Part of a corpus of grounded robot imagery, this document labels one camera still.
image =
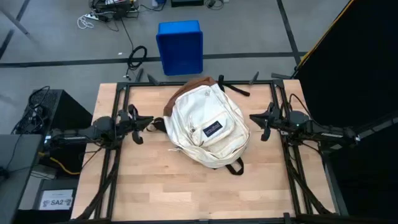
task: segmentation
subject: white backpack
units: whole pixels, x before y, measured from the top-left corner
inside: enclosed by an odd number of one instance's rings
[[[227,166],[232,174],[241,175],[240,157],[248,146],[250,131],[242,111],[219,84],[211,77],[192,80],[170,101],[164,116],[170,140],[187,156],[207,167]],[[234,161],[241,165],[241,170],[235,171],[230,166]]]

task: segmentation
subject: blue plastic bin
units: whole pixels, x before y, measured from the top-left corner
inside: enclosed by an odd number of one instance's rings
[[[156,41],[166,75],[203,71],[203,33],[198,21],[162,22]]]

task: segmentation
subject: wooden tabletop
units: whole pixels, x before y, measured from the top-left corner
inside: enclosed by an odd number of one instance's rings
[[[286,80],[287,96],[295,93],[304,101],[300,82]],[[175,146],[162,132],[144,131],[142,145],[125,137],[119,166],[114,201],[113,220],[196,220],[221,218],[274,218],[284,212],[294,216],[282,145],[277,131],[272,130],[267,142],[260,141],[262,131],[249,119],[249,114],[262,113],[272,101],[269,85],[237,85],[249,91],[245,97],[226,88],[226,94],[243,111],[245,123],[252,135],[243,153],[245,170],[242,176],[231,175],[226,168],[209,169],[181,152],[169,151]],[[129,104],[133,103],[140,115],[162,116],[163,107],[179,86],[133,87]],[[101,84],[93,120],[110,116],[116,84]],[[121,95],[119,108],[124,95]],[[294,110],[303,111],[293,99]],[[313,142],[306,142],[314,147]],[[318,153],[300,146],[308,186],[324,206],[334,212],[330,190]],[[87,151],[97,150],[89,144]],[[100,182],[104,150],[95,155],[81,173],[72,218],[79,216],[93,199]],[[298,196],[304,211],[302,193]],[[106,212],[108,195],[103,202]]]

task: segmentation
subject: black panel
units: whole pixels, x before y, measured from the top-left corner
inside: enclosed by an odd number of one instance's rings
[[[32,104],[40,103],[46,90],[42,90],[32,97]],[[49,90],[47,96],[42,102],[44,107],[44,115],[48,117],[45,122],[45,127],[37,134],[46,135],[51,129],[82,129],[91,125],[93,116],[78,102],[76,102],[64,90]],[[25,113],[28,111],[28,116],[23,120],[22,126],[28,122],[27,118],[32,114],[31,110],[26,108]],[[72,172],[79,172],[81,169],[82,159],[81,153],[85,151],[86,145],[71,145],[62,146],[62,149],[54,150],[52,157],[60,161],[68,170]],[[45,166],[54,167],[59,170],[57,173],[60,175],[67,175],[62,171],[58,164],[52,162],[48,158],[40,160],[40,164]]]
[[[203,0],[172,0],[172,7],[202,6]]]
[[[362,126],[398,110],[395,1],[354,1],[298,70],[321,124]]]
[[[349,215],[396,219],[398,124],[333,152],[330,162]]]

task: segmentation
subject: black strap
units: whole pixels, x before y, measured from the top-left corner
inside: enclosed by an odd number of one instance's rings
[[[221,91],[225,92],[224,86],[227,86],[228,88],[232,89],[235,92],[238,92],[244,96],[250,96],[249,92],[246,92],[244,90],[241,90],[239,88],[236,88],[235,86],[232,86],[231,84],[225,84],[224,83],[224,75],[219,75],[218,76],[218,86],[221,89]]]
[[[153,127],[155,127],[155,130],[162,131],[164,133],[167,133],[166,131],[166,125],[164,124],[164,119],[163,118],[155,118],[154,122],[152,122]]]
[[[234,167],[232,167],[231,165],[225,165],[225,167],[229,170],[229,172],[232,174],[232,175],[242,175],[243,174],[243,169],[244,169],[244,165],[243,165],[243,160],[239,157],[237,160],[236,160],[236,162],[238,162],[238,164],[239,165],[241,165],[241,169],[240,170],[238,170],[238,171],[236,171],[235,169],[234,169]]]

